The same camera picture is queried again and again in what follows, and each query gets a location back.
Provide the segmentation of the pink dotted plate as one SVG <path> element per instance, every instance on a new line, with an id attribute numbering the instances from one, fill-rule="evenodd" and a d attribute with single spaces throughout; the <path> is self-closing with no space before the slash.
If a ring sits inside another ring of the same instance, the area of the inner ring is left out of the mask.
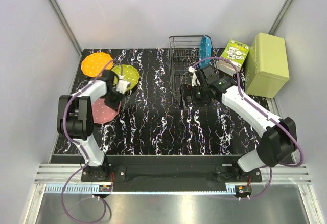
<path id="1" fill-rule="evenodd" d="M 118 111 L 108 107 L 104 99 L 99 98 L 92 104 L 92 115 L 95 124 L 105 124 L 111 122 L 118 114 L 121 108 L 119 104 Z"/>

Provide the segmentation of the blue dotted plate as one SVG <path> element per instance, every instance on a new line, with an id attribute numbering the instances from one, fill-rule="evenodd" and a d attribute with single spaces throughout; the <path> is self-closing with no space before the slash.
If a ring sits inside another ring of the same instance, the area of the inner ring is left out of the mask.
<path id="1" fill-rule="evenodd" d="M 212 42 L 211 38 L 204 35 L 201 38 L 200 48 L 199 48 L 199 67 L 205 68 L 210 64 L 210 58 L 212 53 Z"/>

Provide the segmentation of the black wire dish rack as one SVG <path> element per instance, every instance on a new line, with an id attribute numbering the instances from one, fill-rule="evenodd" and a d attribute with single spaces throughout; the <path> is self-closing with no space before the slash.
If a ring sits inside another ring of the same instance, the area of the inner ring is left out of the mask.
<path id="1" fill-rule="evenodd" d="M 175 35 L 169 37 L 170 91 L 174 105 L 180 103 L 179 86 L 191 78 L 191 76 L 188 76 L 189 66 L 199 61 L 202 38 L 202 35 Z"/>

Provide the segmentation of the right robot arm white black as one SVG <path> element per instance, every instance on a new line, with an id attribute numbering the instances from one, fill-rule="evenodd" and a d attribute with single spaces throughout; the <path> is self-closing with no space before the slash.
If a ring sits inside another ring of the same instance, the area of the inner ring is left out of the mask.
<path id="1" fill-rule="evenodd" d="M 205 105 L 216 100 L 240 115 L 260 137 L 256 149 L 242 155 L 227 168 L 226 177 L 244 181 L 260 167 L 274 167 L 296 151 L 295 122 L 271 113 L 254 102 L 231 77 L 220 78 L 212 66 L 189 67 L 191 84 L 180 85 L 181 99 Z"/>

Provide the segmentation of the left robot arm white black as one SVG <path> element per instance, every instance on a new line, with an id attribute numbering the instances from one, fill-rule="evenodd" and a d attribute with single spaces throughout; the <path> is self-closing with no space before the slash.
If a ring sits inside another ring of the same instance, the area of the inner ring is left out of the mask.
<path id="1" fill-rule="evenodd" d="M 92 180 L 105 181 L 112 176 L 108 159 L 93 135 L 92 104 L 104 98 L 105 105 L 117 111 L 130 85 L 123 75 L 104 70 L 79 91 L 59 97 L 57 131 L 79 149 L 85 161 L 82 172 Z"/>

